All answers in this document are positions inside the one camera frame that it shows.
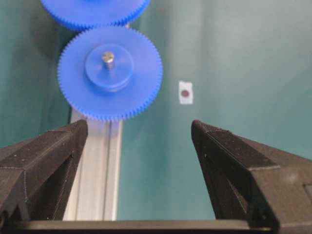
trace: teal wall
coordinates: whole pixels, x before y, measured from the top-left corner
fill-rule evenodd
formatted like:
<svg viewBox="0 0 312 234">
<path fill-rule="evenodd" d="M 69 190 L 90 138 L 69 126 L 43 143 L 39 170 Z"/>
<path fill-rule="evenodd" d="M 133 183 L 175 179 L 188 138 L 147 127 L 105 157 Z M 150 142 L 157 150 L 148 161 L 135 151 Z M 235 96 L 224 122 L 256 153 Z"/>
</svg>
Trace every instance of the teal wall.
<svg viewBox="0 0 312 234">
<path fill-rule="evenodd" d="M 64 34 L 39 0 L 0 1 L 0 147 L 68 122 L 56 78 Z"/>
<path fill-rule="evenodd" d="M 159 49 L 163 84 L 124 123 L 119 219 L 214 218 L 193 119 L 312 159 L 311 22 L 310 0 L 152 1 L 134 27 Z"/>
</svg>

